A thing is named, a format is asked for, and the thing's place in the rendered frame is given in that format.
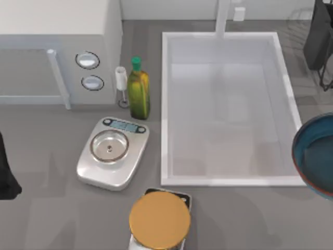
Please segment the silver kitchen scale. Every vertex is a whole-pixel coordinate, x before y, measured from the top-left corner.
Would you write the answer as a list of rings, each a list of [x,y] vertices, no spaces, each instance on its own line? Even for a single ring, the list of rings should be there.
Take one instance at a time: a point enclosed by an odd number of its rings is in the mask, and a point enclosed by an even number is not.
[[[79,180],[110,191],[125,189],[138,168],[149,133],[144,124],[115,117],[100,119],[80,154]]]

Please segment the white sink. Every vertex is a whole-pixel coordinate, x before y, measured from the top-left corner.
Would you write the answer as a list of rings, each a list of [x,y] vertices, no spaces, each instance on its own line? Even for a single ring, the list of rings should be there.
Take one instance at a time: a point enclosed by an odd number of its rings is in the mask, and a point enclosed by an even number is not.
[[[165,32],[161,87],[163,186],[304,186],[277,33]]]

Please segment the white milk frother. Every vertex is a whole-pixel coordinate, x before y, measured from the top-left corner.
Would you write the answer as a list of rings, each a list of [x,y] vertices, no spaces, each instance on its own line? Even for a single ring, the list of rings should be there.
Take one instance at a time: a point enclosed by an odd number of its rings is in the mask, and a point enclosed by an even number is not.
[[[117,90],[121,93],[121,98],[118,101],[118,105],[121,108],[128,108],[129,102],[126,96],[127,90],[127,73],[126,69],[122,66],[118,66],[115,69]]]

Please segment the black kitchen scale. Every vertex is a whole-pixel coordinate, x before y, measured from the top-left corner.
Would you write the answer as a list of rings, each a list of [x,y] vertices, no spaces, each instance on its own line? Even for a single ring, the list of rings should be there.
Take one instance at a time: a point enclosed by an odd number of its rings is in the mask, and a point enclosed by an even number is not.
[[[152,188],[152,187],[150,187],[144,192],[144,195],[147,195],[147,194],[153,193],[153,192],[172,193],[172,194],[176,195],[178,198],[180,198],[185,203],[188,210],[191,211],[192,197],[189,194],[183,193],[183,192],[176,192],[176,191],[161,189],[161,188]],[[177,247],[174,247],[171,250],[184,250],[185,249],[185,241],[186,241],[186,238],[184,238],[183,241]]]

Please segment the small microwave knob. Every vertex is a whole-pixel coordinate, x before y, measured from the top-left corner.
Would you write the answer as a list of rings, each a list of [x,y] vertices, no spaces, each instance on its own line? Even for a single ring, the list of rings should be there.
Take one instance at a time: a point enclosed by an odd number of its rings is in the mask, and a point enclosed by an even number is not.
[[[104,81],[98,76],[91,75],[83,77],[81,79],[81,85],[89,91],[99,91],[104,87]]]

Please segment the jar with golden lid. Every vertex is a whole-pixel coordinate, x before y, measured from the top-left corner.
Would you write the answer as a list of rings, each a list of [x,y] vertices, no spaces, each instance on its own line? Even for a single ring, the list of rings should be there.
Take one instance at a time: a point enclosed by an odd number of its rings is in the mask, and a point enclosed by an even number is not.
[[[129,229],[138,244],[151,250],[171,250],[187,237],[191,226],[185,201],[165,191],[140,197],[129,214]]]

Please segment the large microwave knob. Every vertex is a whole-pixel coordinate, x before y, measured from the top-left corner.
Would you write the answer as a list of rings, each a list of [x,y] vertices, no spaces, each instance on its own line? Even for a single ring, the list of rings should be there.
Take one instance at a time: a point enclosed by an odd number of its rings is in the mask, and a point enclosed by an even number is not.
[[[85,51],[83,53],[76,54],[75,62],[83,69],[92,70],[99,66],[100,59],[96,54]]]

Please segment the tall white tap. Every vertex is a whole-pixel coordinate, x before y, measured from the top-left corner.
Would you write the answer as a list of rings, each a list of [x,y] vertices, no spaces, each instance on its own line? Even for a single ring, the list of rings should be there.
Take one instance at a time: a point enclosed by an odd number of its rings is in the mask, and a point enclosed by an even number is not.
[[[229,6],[230,6],[230,0],[218,0],[217,1],[215,36],[218,39],[222,39],[224,37]]]

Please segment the blue bowl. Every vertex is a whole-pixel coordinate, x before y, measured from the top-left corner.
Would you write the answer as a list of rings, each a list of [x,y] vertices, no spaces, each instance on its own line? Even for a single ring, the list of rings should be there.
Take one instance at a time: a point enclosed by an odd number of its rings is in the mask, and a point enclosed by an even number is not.
[[[333,112],[313,117],[300,127],[291,155],[306,186],[333,201]]]

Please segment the pale microwave oven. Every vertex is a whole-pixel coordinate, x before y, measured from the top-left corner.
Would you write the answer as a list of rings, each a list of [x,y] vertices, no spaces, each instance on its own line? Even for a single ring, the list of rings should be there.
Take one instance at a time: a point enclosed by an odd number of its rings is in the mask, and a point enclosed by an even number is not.
[[[57,52],[71,107],[115,104],[122,35],[120,0],[0,0],[0,105],[64,105],[47,49]],[[97,68],[76,64],[85,51],[99,57]],[[101,90],[81,85],[91,75]]]

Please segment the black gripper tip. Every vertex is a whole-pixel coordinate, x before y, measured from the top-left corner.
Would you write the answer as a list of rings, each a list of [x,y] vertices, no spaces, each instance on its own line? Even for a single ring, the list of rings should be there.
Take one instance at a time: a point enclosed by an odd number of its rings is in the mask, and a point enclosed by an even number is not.
[[[22,187],[10,169],[3,136],[0,132],[0,201],[13,200],[21,193]]]

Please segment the black chair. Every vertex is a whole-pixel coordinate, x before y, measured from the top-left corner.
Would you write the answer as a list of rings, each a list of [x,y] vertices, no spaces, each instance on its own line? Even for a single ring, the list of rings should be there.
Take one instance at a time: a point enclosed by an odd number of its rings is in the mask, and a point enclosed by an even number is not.
[[[303,53],[309,70],[318,73],[320,87],[324,91],[333,89],[333,79],[324,83],[327,63],[333,55],[333,0],[315,0]]]

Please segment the white wall socket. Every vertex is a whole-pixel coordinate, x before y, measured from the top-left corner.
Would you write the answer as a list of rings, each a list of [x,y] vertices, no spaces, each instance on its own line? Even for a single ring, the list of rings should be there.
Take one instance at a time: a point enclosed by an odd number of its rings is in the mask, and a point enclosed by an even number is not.
[[[245,7],[235,7],[233,21],[244,21],[246,8]]]

